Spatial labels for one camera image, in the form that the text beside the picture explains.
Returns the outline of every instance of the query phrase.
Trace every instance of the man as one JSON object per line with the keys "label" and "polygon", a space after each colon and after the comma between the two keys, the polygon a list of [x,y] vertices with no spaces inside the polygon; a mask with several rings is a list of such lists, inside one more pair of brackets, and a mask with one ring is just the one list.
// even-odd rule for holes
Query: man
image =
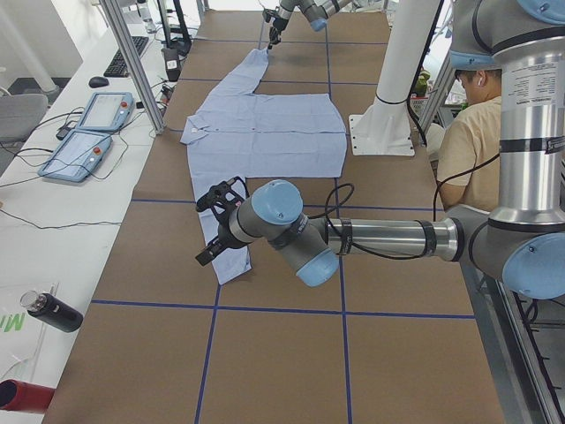
{"label": "man", "polygon": [[[469,107],[462,110],[441,143],[438,181],[470,170],[499,150],[501,137],[501,70],[456,71]],[[496,160],[484,168],[450,179],[440,187],[445,209],[463,203],[492,211],[498,205],[500,165]]]}

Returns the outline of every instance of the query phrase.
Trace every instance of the gray chair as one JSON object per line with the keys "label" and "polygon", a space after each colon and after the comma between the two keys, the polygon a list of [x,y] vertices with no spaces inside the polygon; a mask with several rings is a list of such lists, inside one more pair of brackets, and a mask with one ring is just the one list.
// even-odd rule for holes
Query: gray chair
{"label": "gray chair", "polygon": [[0,96],[0,143],[26,141],[47,111],[45,95]]}

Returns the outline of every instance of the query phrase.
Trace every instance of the white desk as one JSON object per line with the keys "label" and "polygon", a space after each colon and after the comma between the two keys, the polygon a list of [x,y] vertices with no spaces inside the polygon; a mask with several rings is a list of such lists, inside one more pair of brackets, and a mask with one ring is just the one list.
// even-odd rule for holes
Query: white desk
{"label": "white desk", "polygon": [[[135,35],[147,35],[141,25],[131,26],[130,31]],[[141,62],[149,83],[154,85],[162,78],[165,79],[166,73],[161,44],[151,34],[148,36],[149,44]],[[91,77],[103,74],[116,51],[116,41],[111,31],[108,31],[43,120],[85,106],[95,91],[87,82]],[[160,86],[155,87],[154,93],[159,90]],[[109,86],[96,91],[129,91],[133,93],[135,101],[139,101],[131,78],[110,79]],[[134,110],[132,116],[135,117],[139,112],[140,110]],[[40,127],[29,138],[25,148],[54,149],[59,143],[55,133],[63,122],[64,117]],[[4,210],[42,226],[77,222],[121,222],[153,143],[153,127],[147,114],[138,117],[121,135],[129,144],[129,149],[107,179],[99,181],[89,177],[75,185],[37,178],[23,184],[0,187]],[[117,135],[113,136],[111,150],[94,173],[106,176],[116,165],[123,150],[124,143]],[[26,155],[37,153],[26,152]],[[47,156],[35,156],[29,160],[40,163],[46,158]],[[16,158],[0,178],[0,186],[36,177],[36,172],[37,168],[31,168]],[[58,283],[57,297],[85,313],[118,230],[117,225],[37,230],[0,213],[0,240],[3,246],[0,254],[0,287]],[[76,335],[77,332],[67,334],[47,326],[31,382],[57,386]],[[41,415],[0,411],[0,421],[3,424],[39,423],[41,419]]]}

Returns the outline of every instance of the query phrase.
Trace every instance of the blue joint cap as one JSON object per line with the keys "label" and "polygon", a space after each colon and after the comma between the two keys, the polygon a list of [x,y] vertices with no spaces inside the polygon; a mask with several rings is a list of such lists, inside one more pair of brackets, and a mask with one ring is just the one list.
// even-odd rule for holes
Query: blue joint cap
{"label": "blue joint cap", "polygon": [[552,25],[565,25],[563,0],[517,0],[533,18]]}
{"label": "blue joint cap", "polygon": [[307,286],[316,287],[326,283],[337,271],[337,267],[339,267],[339,260],[328,248],[299,269],[297,276],[304,281]]}
{"label": "blue joint cap", "polygon": [[295,222],[304,206],[300,191],[282,179],[275,179],[257,189],[251,197],[251,204],[259,218],[274,225]]}
{"label": "blue joint cap", "polygon": [[477,55],[471,53],[461,53],[459,51],[449,51],[451,56],[451,66],[453,69],[464,69],[466,71],[476,71],[479,69],[494,69],[498,66],[492,56]]}
{"label": "blue joint cap", "polygon": [[310,27],[316,32],[321,31],[328,26],[328,21],[324,18],[317,18],[310,22]]}
{"label": "blue joint cap", "polygon": [[538,236],[518,247],[502,270],[502,282],[532,299],[565,294],[565,233]]}

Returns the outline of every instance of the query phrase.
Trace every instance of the cable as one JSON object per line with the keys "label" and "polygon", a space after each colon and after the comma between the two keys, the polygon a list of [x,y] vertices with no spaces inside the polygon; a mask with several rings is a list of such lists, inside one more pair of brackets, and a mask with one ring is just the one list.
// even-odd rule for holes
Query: cable
{"label": "cable", "polygon": [[312,215],[312,216],[308,216],[308,219],[317,219],[317,218],[323,218],[326,217],[327,219],[329,218],[329,214],[331,214],[332,212],[334,212],[335,210],[337,210],[337,208],[339,208],[340,206],[343,206],[349,199],[350,197],[353,195],[353,192],[355,192],[355,186],[352,183],[345,183],[345,184],[341,184],[338,185],[336,188],[334,188],[331,192],[329,192],[329,196],[331,196],[333,193],[335,193],[337,190],[339,190],[340,188],[344,188],[344,187],[349,187],[350,188],[350,192],[347,194],[347,196],[345,196],[345,199],[343,199],[342,201],[340,201],[337,206],[334,206],[330,209],[326,209],[324,208],[324,212],[318,215]]}
{"label": "cable", "polygon": [[[530,318],[530,312],[533,311],[533,316]],[[530,305],[528,306],[528,308],[525,310],[524,315],[526,318],[526,321],[528,324],[533,324],[536,319],[538,318],[538,300],[537,299],[533,299],[530,303]]]}
{"label": "cable", "polygon": [[482,162],[480,165],[474,166],[470,170],[465,170],[463,172],[459,172],[458,174],[452,175],[451,177],[445,178],[443,181],[440,181],[440,183],[438,183],[438,186],[435,187],[435,193],[433,194],[433,221],[436,220],[436,216],[437,216],[436,203],[438,201],[438,194],[440,193],[441,186],[443,186],[445,183],[447,183],[448,181],[450,181],[454,178],[462,177],[463,175],[474,172],[475,170],[480,170],[481,168],[483,168],[483,167],[487,166],[488,164],[494,162],[499,157],[500,157],[500,154],[497,153],[496,155],[491,157],[488,161]]}
{"label": "cable", "polygon": [[34,164],[28,162],[28,161],[25,159],[24,156],[20,156],[20,155],[19,155],[19,154],[22,153],[22,152],[27,152],[27,151],[30,151],[30,150],[39,150],[39,151],[42,151],[42,152],[47,152],[48,154],[52,154],[52,153],[53,153],[53,150],[50,150],[50,149],[48,149],[48,148],[22,148],[20,151],[18,151],[18,152],[16,152],[16,153],[12,153],[12,154],[14,155],[14,158],[17,157],[18,159],[22,160],[26,165],[31,166],[32,168],[37,168],[38,166],[42,166],[43,164],[45,164],[45,163],[47,162],[47,161],[45,161],[45,162],[39,163],[38,165],[34,165]]}
{"label": "cable", "polygon": [[97,4],[97,5],[95,6],[95,8],[96,8],[96,10],[98,11],[98,13],[100,13],[100,16],[102,16],[102,19],[104,20],[104,24],[106,24],[106,27],[108,28],[109,25],[108,25],[108,21],[106,20],[106,15],[104,15],[104,12],[100,9],[100,5]]}
{"label": "cable", "polygon": [[112,223],[110,221],[100,221],[98,223],[69,223],[69,224],[66,224],[66,225],[43,227],[43,226],[37,225],[36,223],[32,223],[31,221],[27,221],[26,219],[21,218],[19,216],[12,215],[11,213],[6,212],[5,210],[3,210],[1,208],[0,208],[0,212],[2,212],[4,215],[9,216],[10,218],[17,219],[18,221],[21,221],[23,223],[29,223],[30,225],[37,228],[38,230],[61,230],[63,228],[86,227],[86,226],[91,226],[91,225],[121,225],[121,223]]}
{"label": "cable", "polygon": [[[334,195],[334,193],[338,192],[340,188],[344,188],[344,187],[350,187],[351,191],[349,192],[349,194],[345,197],[345,199],[341,202],[338,203],[338,205],[334,208],[329,208],[329,202],[331,201],[332,196]],[[337,228],[335,227],[335,225],[332,223],[331,218],[329,217],[329,214],[331,212],[333,212],[334,210],[338,209],[340,206],[342,206],[353,194],[353,192],[355,191],[355,186],[351,183],[345,183],[345,184],[341,184],[338,185],[337,187],[335,187],[334,189],[332,189],[329,194],[328,197],[326,198],[326,202],[324,203],[324,213],[320,216],[323,217],[325,216],[329,226],[331,227],[331,229],[334,231],[334,233],[341,238],[342,237],[342,233],[337,230]],[[422,258],[424,256],[426,256],[427,251],[424,249],[424,251],[422,252],[422,254],[418,254],[418,255],[412,255],[412,256],[391,256],[389,254],[380,254],[377,251],[374,251],[368,247],[362,246],[359,243],[355,243],[355,242],[351,242],[351,245],[356,247],[357,249],[359,249],[362,252],[365,252],[366,254],[372,254],[374,256],[378,256],[380,258],[384,258],[384,259],[391,259],[394,261],[408,261],[411,259],[418,259],[418,258]]]}
{"label": "cable", "polygon": [[48,122],[53,121],[53,120],[55,120],[55,119],[58,119],[58,118],[60,118],[60,117],[67,117],[67,118],[68,118],[70,115],[78,115],[78,114],[81,114],[82,112],[77,112],[77,111],[75,111],[75,110],[78,110],[78,109],[84,109],[84,108],[83,108],[82,106],[79,106],[78,108],[74,108],[74,109],[71,110],[70,112],[62,113],[61,115],[57,115],[56,117],[50,117],[49,119],[46,119],[45,121],[40,122],[38,125],[36,125],[36,126],[34,127],[34,129],[30,132],[30,134],[33,133],[33,132],[34,132],[37,128],[39,128],[40,126],[45,125],[45,124],[47,124]]}
{"label": "cable", "polygon": [[424,146],[427,146],[426,134],[424,133],[424,130],[422,129],[422,126],[419,123],[418,115],[416,115],[416,112],[414,112],[414,110],[412,109],[412,106],[410,105],[410,98],[411,98],[412,88],[416,86],[416,81],[418,81],[420,69],[422,69],[422,67],[424,66],[424,60],[426,59],[427,51],[430,49],[430,46],[432,45],[433,33],[435,32],[435,28],[437,27],[437,22],[438,22],[438,19],[440,18],[440,15],[441,15],[441,7],[442,6],[443,6],[443,2],[441,2],[441,4],[438,7],[438,10],[435,13],[435,18],[433,19],[433,25],[430,28],[430,31],[428,32],[427,39],[426,39],[426,45],[424,47],[424,50],[422,51],[422,56],[420,57],[420,61],[418,63],[418,68],[416,69],[416,73],[414,74],[414,78],[412,79],[412,84],[410,85],[410,92],[406,96],[406,108],[408,110],[408,114],[412,118],[412,121],[414,121],[414,124],[416,125],[416,128],[418,129],[418,133],[420,134],[420,138],[422,139],[422,144]]}
{"label": "cable", "polygon": [[559,300],[549,299],[550,302],[559,305],[560,307],[565,307],[565,303],[560,302]]}
{"label": "cable", "polygon": [[2,148],[3,150],[5,150],[6,152],[8,152],[10,155],[16,155],[18,152],[12,152],[10,149],[8,149],[3,143],[0,143],[0,148]]}
{"label": "cable", "polygon": [[[135,117],[133,117],[133,119],[132,119],[129,123],[127,123],[126,125],[124,125],[124,126],[123,126],[122,128],[120,128],[119,130],[116,130],[115,132],[113,132],[112,134],[110,134],[110,135],[116,135],[116,134],[117,134],[117,136],[120,138],[120,140],[125,144],[125,149],[124,149],[124,151],[122,152],[122,154],[117,158],[116,164],[112,167],[112,169],[111,169],[111,170],[108,172],[108,174],[105,175],[104,177],[98,177],[98,176],[96,176],[92,171],[88,170],[85,166],[83,166],[83,165],[81,165],[81,164],[73,163],[74,161],[72,161],[71,163],[64,163],[63,161],[61,161],[60,159],[57,159],[57,158],[55,157],[55,158],[50,158],[50,159],[48,159],[47,161],[45,161],[44,163],[40,163],[39,165],[33,165],[33,164],[29,163],[28,161],[26,161],[25,159],[23,159],[23,157],[19,156],[19,158],[22,159],[26,164],[28,164],[28,165],[31,166],[31,167],[42,166],[42,165],[44,165],[44,164],[46,164],[46,163],[49,163],[50,161],[57,161],[57,162],[60,162],[62,165],[64,165],[63,168],[58,169],[58,170],[53,170],[53,171],[51,171],[50,173],[44,175],[44,177],[48,177],[49,174],[53,174],[53,173],[59,172],[60,170],[64,170],[65,168],[67,168],[67,167],[69,167],[69,166],[76,166],[76,167],[79,167],[79,168],[82,168],[82,169],[86,170],[87,173],[88,173],[89,175],[92,175],[94,179],[97,179],[97,180],[104,180],[104,179],[108,178],[108,177],[112,174],[112,172],[114,172],[114,170],[117,168],[117,166],[121,163],[122,158],[123,158],[124,155],[125,155],[125,152],[129,149],[129,144],[124,140],[124,138],[121,136],[120,133],[121,133],[125,128],[127,128],[128,126],[130,126],[131,124],[133,124],[133,123],[134,123],[141,115],[143,115],[144,113],[145,113],[144,111],[138,113]],[[47,150],[47,149],[33,148],[33,150]],[[85,153],[86,153],[86,151],[85,151],[85,152],[82,152],[80,155],[78,155],[77,158],[75,159],[75,161],[76,161],[77,159],[79,159],[81,156],[83,156]],[[18,185],[18,184],[24,184],[24,183],[27,183],[27,182],[29,182],[29,181],[34,181],[34,180],[39,179],[39,178],[42,178],[42,176],[37,176],[37,177],[33,177],[33,178],[23,179],[23,180],[16,181],[16,182],[13,182],[13,183],[3,184],[3,185],[0,185],[0,188],[9,187],[9,186],[16,186],[16,185]]]}
{"label": "cable", "polygon": [[166,82],[167,82],[166,79],[161,78],[161,81],[157,82],[156,84],[153,84],[150,88],[155,88],[155,87],[159,86],[160,84],[164,84]]}
{"label": "cable", "polygon": [[164,30],[164,28],[162,27],[162,25],[159,25],[156,29],[155,29],[155,34],[153,34],[153,40],[157,41],[157,42],[164,42],[165,40],[162,40],[161,38],[157,38],[157,35],[159,34],[160,30]]}

